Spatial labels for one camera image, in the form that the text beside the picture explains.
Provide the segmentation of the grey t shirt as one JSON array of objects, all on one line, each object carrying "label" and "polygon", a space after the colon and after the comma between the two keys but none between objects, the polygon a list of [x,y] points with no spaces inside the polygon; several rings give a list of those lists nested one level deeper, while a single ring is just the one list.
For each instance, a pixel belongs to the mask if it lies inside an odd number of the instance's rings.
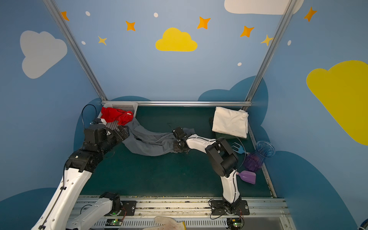
[{"label": "grey t shirt", "polygon": [[180,147],[173,133],[151,132],[144,128],[137,119],[126,124],[129,127],[129,137],[122,141],[132,153],[156,157],[168,153],[188,153],[188,147]]}]

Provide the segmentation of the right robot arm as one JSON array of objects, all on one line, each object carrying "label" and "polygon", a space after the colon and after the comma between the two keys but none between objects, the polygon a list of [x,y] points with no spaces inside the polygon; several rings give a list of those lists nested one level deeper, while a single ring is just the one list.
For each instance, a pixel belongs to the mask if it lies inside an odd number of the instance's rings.
[{"label": "right robot arm", "polygon": [[236,179],[238,157],[229,143],[225,138],[207,139],[197,134],[190,135],[181,127],[175,128],[172,133],[176,138],[175,151],[184,152],[195,149],[208,156],[213,170],[221,179],[224,208],[234,213],[242,198]]}]

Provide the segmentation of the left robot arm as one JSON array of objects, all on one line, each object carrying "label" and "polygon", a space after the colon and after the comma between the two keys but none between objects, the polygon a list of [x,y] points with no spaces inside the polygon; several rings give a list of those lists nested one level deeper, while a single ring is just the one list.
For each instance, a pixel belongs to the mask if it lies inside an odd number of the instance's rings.
[{"label": "left robot arm", "polygon": [[103,193],[85,212],[69,220],[73,207],[104,156],[129,137],[128,126],[110,129],[103,123],[84,130],[83,146],[66,161],[63,176],[51,201],[34,225],[34,230],[88,230],[107,214],[119,214],[119,194]]}]

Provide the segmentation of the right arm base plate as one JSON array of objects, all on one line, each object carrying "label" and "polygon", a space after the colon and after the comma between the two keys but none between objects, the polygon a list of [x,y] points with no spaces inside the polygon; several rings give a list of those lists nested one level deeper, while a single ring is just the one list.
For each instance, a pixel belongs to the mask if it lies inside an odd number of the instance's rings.
[{"label": "right arm base plate", "polygon": [[209,200],[209,206],[211,214],[213,216],[224,216],[224,215],[239,215],[248,216],[250,210],[247,201],[241,200],[235,204],[229,204],[223,200]]}]

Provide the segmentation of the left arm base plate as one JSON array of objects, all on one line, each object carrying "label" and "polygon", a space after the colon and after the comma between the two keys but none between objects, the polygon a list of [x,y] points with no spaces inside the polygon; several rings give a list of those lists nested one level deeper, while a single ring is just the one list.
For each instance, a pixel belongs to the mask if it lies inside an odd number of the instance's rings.
[{"label": "left arm base plate", "polygon": [[114,201],[112,210],[106,216],[134,216],[137,201]]}]

